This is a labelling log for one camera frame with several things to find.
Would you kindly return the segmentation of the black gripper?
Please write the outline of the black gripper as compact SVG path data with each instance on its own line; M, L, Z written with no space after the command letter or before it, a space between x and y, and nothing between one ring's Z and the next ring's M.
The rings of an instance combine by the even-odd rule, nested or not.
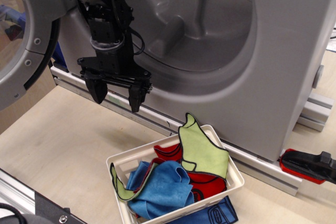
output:
M134 60L132 36L125 35L119 44L101 44L91 40L96 55L77 60L81 76L93 100L101 104L111 84L129 89L132 113L139 112L145 95L152 91L150 73Z

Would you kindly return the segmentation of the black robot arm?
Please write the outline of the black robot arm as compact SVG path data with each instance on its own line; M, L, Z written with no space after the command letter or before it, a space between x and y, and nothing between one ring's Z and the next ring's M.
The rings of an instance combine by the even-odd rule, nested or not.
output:
M106 97L108 85L126 88L129 105L137 113L152 90L151 73L137 65L136 55L145 49L145 43L135 52L132 37L141 35L131 28L133 8L125 0L76 0L91 33L90 44L94 57L78 58L80 75L93 100L100 104Z

